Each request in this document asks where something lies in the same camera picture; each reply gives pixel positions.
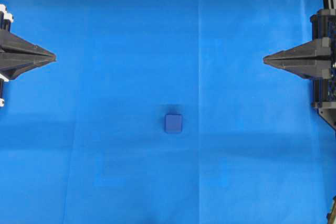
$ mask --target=blue fabric surface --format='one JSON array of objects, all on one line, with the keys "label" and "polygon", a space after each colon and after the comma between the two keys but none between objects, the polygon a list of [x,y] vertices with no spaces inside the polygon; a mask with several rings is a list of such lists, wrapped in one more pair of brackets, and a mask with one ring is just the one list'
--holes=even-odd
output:
[{"label": "blue fabric surface", "polygon": [[0,223],[325,223],[334,132],[262,63],[322,0],[0,3],[58,56],[5,87]]}]

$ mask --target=blue cube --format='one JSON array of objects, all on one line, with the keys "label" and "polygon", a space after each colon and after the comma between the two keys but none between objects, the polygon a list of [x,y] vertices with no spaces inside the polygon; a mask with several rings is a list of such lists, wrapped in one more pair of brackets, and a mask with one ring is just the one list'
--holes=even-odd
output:
[{"label": "blue cube", "polygon": [[166,115],[165,131],[167,133],[182,132],[182,115]]}]

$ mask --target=small block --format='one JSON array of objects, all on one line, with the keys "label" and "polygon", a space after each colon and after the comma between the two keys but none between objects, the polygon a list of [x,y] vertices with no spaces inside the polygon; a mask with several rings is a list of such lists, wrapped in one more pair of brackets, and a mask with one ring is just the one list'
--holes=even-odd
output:
[{"label": "small block", "polygon": [[166,115],[165,131],[167,133],[182,132],[182,115]]}]

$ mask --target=blue cloth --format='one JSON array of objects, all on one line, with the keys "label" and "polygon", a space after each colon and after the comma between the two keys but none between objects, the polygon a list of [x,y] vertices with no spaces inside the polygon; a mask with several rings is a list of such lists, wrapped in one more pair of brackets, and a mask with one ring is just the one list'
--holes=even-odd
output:
[{"label": "blue cloth", "polygon": [[0,3],[58,57],[5,87],[0,223],[325,222],[334,132],[309,81],[262,63],[322,0]]}]

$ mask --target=white component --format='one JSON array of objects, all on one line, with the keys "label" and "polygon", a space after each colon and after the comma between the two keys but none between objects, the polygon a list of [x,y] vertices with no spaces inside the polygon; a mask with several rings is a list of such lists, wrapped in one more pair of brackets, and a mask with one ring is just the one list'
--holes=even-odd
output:
[{"label": "white component", "polygon": [[11,23],[14,22],[14,18],[11,13],[5,13],[4,19],[9,20]]},{"label": "white component", "polygon": [[5,5],[0,5],[0,12],[7,13],[7,8]]},{"label": "white component", "polygon": [[3,79],[4,82],[9,82],[9,79],[0,73],[0,79]]}]

